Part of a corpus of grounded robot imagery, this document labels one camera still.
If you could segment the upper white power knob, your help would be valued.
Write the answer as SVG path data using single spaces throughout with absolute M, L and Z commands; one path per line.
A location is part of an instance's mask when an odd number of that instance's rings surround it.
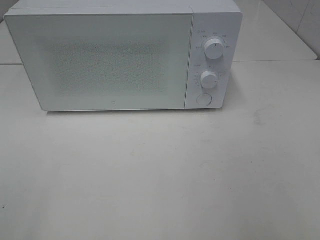
M 209 60 L 217 60 L 224 54 L 225 42 L 217 36 L 209 38 L 204 43 L 204 53 Z

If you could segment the white timer knob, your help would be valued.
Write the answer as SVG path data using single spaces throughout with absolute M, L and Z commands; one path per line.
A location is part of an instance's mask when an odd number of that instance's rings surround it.
M 200 75 L 200 84 L 204 89 L 213 89 L 218 84 L 218 75 L 212 71 L 205 71 Z

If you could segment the white microwave oven body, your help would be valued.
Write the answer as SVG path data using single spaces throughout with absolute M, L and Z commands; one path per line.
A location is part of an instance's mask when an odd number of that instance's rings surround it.
M 4 15 L 4 21 L 7 25 L 7 16 L 178 14 L 192 15 L 184 108 L 139 110 L 219 109 L 224 103 L 243 20 L 232 0 L 20 0 Z M 225 43 L 223 55 L 215 60 L 208 59 L 204 51 L 205 42 L 212 37 Z M 205 71 L 217 74 L 215 88 L 202 88 L 200 76 Z M 209 106 L 197 103 L 201 94 L 212 96 Z

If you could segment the white microwave door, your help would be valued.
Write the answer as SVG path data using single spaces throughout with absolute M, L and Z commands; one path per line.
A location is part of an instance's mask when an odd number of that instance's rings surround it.
M 191 14 L 5 20 L 44 111 L 185 106 Z

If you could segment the round white door button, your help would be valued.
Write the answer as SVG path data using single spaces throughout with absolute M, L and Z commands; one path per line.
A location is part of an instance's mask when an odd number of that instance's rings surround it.
M 197 97 L 196 101 L 201 106 L 209 106 L 212 103 L 212 99 L 210 94 L 203 93 Z

